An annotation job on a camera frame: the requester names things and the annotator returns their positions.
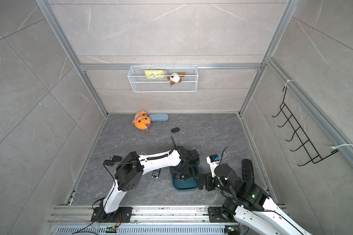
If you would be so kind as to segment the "teal storage box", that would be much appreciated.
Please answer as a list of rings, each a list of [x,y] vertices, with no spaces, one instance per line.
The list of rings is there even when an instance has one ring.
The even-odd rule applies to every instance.
[[[185,180],[177,180],[172,176],[173,186],[178,191],[191,191],[198,188],[198,185],[193,177],[186,178]]]

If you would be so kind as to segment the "BMW key silver black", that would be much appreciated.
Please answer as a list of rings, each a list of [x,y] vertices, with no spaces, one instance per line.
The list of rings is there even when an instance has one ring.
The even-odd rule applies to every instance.
[[[160,175],[160,169],[155,169],[152,173],[152,178],[158,179]]]

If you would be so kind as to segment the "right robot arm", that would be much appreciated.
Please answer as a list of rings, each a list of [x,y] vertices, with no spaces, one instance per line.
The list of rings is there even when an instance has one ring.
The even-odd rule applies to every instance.
[[[255,183],[253,163],[249,159],[242,162],[242,177],[228,164],[214,162],[211,173],[199,175],[196,182],[199,190],[216,190],[225,198],[222,206],[208,208],[211,223],[237,222],[260,235],[309,233]]]

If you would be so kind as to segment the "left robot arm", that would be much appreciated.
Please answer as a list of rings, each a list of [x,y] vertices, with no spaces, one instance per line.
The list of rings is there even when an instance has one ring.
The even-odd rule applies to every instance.
[[[144,174],[169,167],[176,180],[185,180],[197,175],[195,167],[199,163],[198,152],[186,150],[183,146],[152,155],[138,155],[135,151],[129,153],[116,168],[115,183],[103,201],[104,212],[115,213],[126,192],[136,188]]]

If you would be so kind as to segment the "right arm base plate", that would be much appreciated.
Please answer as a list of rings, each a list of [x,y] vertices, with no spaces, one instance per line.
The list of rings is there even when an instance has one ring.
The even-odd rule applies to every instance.
[[[208,217],[210,223],[234,223],[233,214],[222,207],[208,207]]]

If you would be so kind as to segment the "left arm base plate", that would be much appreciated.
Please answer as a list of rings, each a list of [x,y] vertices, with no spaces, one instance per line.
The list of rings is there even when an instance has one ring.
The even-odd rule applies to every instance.
[[[98,223],[129,223],[132,210],[132,207],[119,207],[115,212],[106,213],[103,207],[95,207],[90,221]]]

